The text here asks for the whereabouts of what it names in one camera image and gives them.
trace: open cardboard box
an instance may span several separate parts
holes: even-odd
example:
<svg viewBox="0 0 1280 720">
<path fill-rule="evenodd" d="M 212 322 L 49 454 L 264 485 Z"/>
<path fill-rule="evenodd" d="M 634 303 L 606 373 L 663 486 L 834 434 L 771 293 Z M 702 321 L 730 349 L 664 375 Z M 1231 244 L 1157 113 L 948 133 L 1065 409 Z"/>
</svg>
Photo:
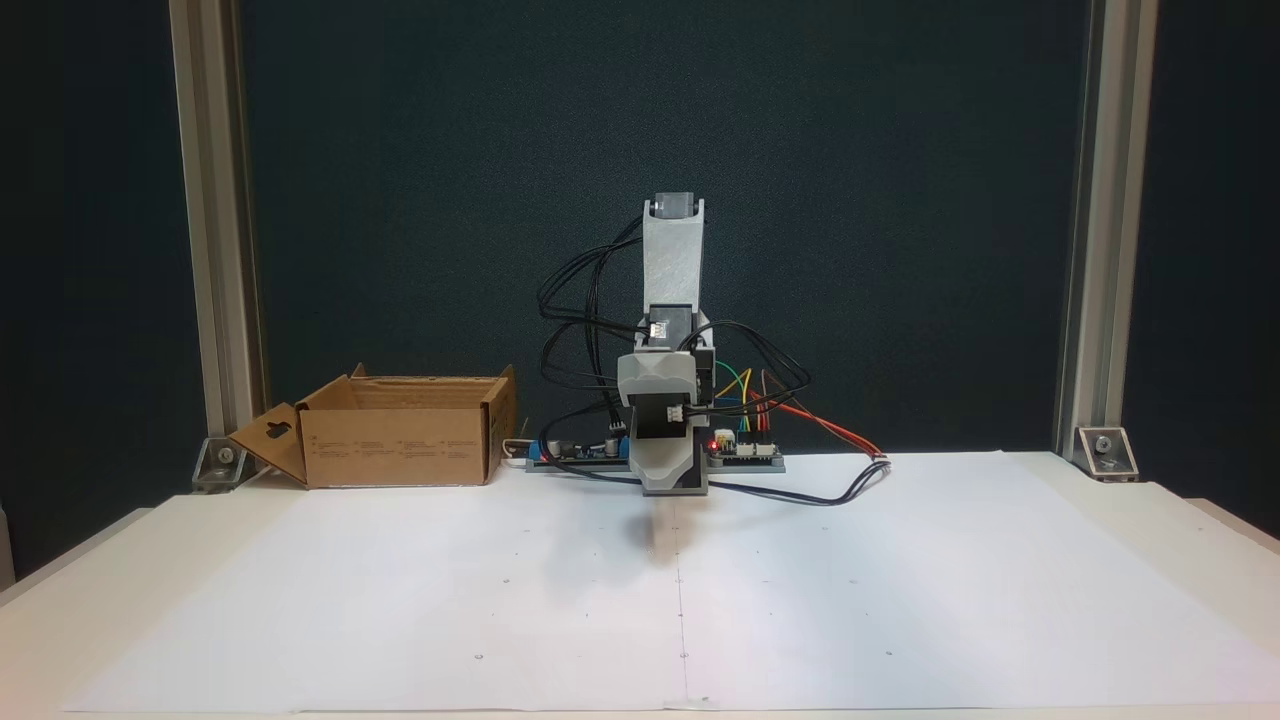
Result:
<svg viewBox="0 0 1280 720">
<path fill-rule="evenodd" d="M 516 373 L 370 377 L 365 365 L 230 436 L 308 488 L 483 486 L 516 430 Z"/>
</svg>

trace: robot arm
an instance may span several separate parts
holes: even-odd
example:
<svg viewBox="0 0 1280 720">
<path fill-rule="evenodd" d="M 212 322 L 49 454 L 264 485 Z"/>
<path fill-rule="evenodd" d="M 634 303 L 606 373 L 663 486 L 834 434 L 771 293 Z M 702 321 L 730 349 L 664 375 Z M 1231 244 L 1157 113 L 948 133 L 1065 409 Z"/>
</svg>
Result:
<svg viewBox="0 0 1280 720">
<path fill-rule="evenodd" d="M 630 466 L 646 495 L 705 495 L 710 420 L 686 416 L 710 405 L 716 348 L 699 306 L 704 201 L 691 192 L 659 192 L 644 208 L 644 319 L 634 352 L 618 357 L 618 395 L 631 410 Z"/>
</svg>

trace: white paper sheet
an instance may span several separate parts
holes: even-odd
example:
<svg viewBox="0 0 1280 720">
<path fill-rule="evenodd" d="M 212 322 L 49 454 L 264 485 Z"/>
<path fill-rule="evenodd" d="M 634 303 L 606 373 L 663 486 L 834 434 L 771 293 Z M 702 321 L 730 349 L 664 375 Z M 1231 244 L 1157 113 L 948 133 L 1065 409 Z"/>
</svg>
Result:
<svg viewBox="0 0 1280 720">
<path fill-rule="evenodd" d="M 833 495 L 864 462 L 741 479 Z M 512 470 L 312 492 L 68 708 L 1266 701 L 1280 660 L 975 454 L 901 457 L 840 509 Z"/>
<path fill-rule="evenodd" d="M 689 688 L 719 708 L 1280 700 L 1280 661 L 1001 454 L 900 457 L 835 512 L 713 493 L 677 518 Z"/>
</svg>

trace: table surface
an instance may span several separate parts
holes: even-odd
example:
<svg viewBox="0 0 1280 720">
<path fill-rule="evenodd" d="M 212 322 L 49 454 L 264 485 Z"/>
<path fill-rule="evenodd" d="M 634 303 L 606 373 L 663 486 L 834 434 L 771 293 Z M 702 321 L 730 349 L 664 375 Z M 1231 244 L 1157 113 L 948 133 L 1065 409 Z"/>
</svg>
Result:
<svg viewBox="0 0 1280 720">
<path fill-rule="evenodd" d="M 1280 656 L 1280 556 L 1153 483 L 1096 483 L 1050 452 L 1011 454 L 1080 512 L 1222 620 Z M 257 530 L 302 497 L 296 484 L 261 478 L 223 496 L 179 496 L 0 607 L 0 716 L 73 717 L 59 707 L 152 621 L 193 592 Z M 660 711 L 671 717 L 677 711 Z M 433 717 L 453 714 L 398 714 Z M 526 715 L 486 712 L 485 716 Z M 584 715 L 575 712 L 575 719 Z M 750 715 L 759 712 L 727 712 Z M 1280 705 L 1062 710 L 822 711 L 884 719 L 1280 717 Z M 95 714 L 164 720 L 212 715 Z M 380 717 L 333 714 L 326 720 Z M 467 712 L 474 719 L 475 712 Z M 236 715 L 227 717 L 270 717 Z"/>
</svg>

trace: dark green wall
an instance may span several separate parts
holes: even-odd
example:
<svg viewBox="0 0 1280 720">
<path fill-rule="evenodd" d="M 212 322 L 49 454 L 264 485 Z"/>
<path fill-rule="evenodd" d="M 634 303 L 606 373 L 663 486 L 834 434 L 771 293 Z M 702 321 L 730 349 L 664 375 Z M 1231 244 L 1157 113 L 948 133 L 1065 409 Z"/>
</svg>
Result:
<svg viewBox="0 0 1280 720">
<path fill-rule="evenodd" d="M 23 575 L 188 492 L 205 415 L 168 4 L 20 10 L 0 503 Z"/>
<path fill-rule="evenodd" d="M 707 313 L 810 368 L 812 409 L 893 450 L 1050 447 L 1083 0 L 243 9 L 275 400 L 364 360 L 513 363 L 534 425 L 582 404 L 536 378 L 538 283 L 691 190 Z M 613 316 L 639 284 L 612 270 Z"/>
<path fill-rule="evenodd" d="M 1280 536 L 1270 3 L 1161 3 L 1124 418 L 1140 469 Z"/>
</svg>

